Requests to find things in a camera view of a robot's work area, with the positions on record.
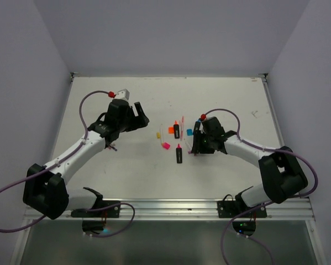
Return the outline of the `white pen pink cap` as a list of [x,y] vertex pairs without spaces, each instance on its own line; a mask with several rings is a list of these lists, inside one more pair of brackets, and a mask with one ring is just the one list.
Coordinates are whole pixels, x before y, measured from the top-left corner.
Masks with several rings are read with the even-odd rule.
[[190,143],[186,139],[183,139],[183,141],[184,141],[186,147],[188,148],[188,151],[191,151],[192,147],[191,147]]

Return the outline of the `black marker pen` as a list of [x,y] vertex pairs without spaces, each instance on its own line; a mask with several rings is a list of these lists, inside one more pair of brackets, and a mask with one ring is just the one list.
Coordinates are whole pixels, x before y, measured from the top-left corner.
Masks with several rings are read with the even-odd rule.
[[178,144],[176,147],[176,162],[178,164],[182,163],[182,148],[180,144]]

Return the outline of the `white yellow pen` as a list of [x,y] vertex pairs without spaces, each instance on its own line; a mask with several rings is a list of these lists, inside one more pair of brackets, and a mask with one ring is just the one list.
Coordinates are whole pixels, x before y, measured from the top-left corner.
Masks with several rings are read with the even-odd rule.
[[160,124],[159,133],[160,133],[160,143],[161,143],[161,146],[163,146],[163,144],[164,144],[164,133],[163,133],[162,124]]

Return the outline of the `black orange highlighter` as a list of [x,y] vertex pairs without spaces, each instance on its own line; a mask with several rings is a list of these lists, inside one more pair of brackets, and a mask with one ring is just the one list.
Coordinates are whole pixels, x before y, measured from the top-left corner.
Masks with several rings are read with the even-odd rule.
[[174,122],[173,129],[174,129],[174,138],[179,139],[180,138],[180,122],[179,121],[176,120]]

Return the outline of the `pink highlighter cap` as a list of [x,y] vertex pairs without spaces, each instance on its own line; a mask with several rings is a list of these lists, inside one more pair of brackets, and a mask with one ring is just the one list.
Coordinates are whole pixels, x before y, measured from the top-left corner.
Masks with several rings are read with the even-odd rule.
[[162,146],[163,146],[163,148],[166,149],[166,150],[168,150],[168,149],[170,148],[170,144],[167,143],[167,142],[163,142],[163,143],[162,143]]

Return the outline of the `pink translucent highlighter pen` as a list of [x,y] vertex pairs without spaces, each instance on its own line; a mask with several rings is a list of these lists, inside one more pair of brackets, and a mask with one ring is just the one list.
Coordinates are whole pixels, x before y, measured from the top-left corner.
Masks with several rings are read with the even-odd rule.
[[184,121],[185,121],[184,116],[182,116],[180,121],[180,141],[182,141],[183,139]]

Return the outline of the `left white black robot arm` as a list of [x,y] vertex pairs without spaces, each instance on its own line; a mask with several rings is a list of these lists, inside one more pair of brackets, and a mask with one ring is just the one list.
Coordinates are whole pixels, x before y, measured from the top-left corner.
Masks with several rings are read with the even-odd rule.
[[68,182],[96,154],[108,148],[120,133],[148,125],[139,102],[114,99],[108,110],[86,129],[86,134],[62,155],[43,166],[34,164],[27,172],[23,202],[51,220],[67,210],[85,211],[95,217],[106,207],[101,193],[84,187],[69,190]]

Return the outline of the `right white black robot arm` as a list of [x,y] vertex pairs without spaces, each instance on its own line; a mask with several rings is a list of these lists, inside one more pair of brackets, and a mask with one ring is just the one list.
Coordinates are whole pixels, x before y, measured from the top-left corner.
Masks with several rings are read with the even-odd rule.
[[236,131],[225,131],[216,117],[195,122],[191,152],[221,152],[241,158],[259,169],[261,184],[235,196],[234,209],[239,216],[248,216],[259,204],[280,204],[308,185],[307,177],[290,148],[283,146],[271,150],[259,146],[241,138]]

